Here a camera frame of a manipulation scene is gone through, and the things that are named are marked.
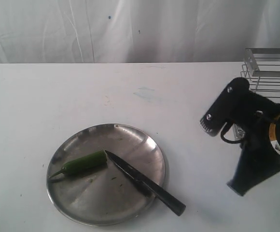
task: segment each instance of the pepper stem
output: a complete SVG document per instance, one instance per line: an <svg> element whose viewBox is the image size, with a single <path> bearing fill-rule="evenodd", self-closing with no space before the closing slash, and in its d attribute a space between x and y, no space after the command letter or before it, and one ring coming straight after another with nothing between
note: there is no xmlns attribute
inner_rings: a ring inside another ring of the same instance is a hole
<svg viewBox="0 0 280 232"><path fill-rule="evenodd" d="M54 176L56 176L56 175L58 175L58 174L61 174L61 173L63 173L63 170L59 170L57 173L54 173L53 175L51 175L51 176L49 177L49 179L51 179L52 177L54 177Z"/></svg>

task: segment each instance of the knife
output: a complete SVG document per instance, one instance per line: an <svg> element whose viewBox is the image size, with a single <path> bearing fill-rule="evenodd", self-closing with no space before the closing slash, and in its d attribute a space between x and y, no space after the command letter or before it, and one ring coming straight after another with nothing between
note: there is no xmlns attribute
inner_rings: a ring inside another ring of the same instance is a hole
<svg viewBox="0 0 280 232"><path fill-rule="evenodd" d="M105 151L109 159L125 174L127 174L136 184L143 184L155 196L160 199L169 209L171 209L176 215L180 216L186 205L156 184L154 181L146 177L144 174L139 172L137 169L132 167L126 161L113 154L110 151Z"/></svg>

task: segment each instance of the screw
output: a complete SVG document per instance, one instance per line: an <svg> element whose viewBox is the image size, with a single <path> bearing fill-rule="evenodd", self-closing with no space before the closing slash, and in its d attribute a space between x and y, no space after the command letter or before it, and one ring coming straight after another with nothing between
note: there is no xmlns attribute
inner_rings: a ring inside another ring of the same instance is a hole
<svg viewBox="0 0 280 232"><path fill-rule="evenodd" d="M232 87L231 87L231 86L229 86L229 87L227 88L227 92L228 92L228 93L231 93L231 92L232 92L232 90L233 90L233 89L232 89Z"/></svg>
<svg viewBox="0 0 280 232"><path fill-rule="evenodd" d="M207 121L210 121L212 119L212 115L208 114L207 115Z"/></svg>

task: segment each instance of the metal rack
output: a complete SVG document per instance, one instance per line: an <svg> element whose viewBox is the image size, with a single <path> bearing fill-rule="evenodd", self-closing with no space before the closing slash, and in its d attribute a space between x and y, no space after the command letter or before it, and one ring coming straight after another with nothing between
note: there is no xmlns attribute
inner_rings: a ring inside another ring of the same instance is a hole
<svg viewBox="0 0 280 232"><path fill-rule="evenodd" d="M247 48L244 53L241 77L250 82L250 90L280 103L280 48ZM235 139L244 131L233 126Z"/></svg>

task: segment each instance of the green chili pepper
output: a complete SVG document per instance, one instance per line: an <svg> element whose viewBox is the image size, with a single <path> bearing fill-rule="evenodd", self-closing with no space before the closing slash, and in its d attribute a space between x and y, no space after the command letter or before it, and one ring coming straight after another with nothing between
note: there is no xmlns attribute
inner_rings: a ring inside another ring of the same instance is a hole
<svg viewBox="0 0 280 232"><path fill-rule="evenodd" d="M103 165L107 162L106 153L104 150L83 156L78 159L74 159L65 163L61 170L54 173L49 178L63 173L64 175L77 174L90 168L95 168L97 166Z"/></svg>

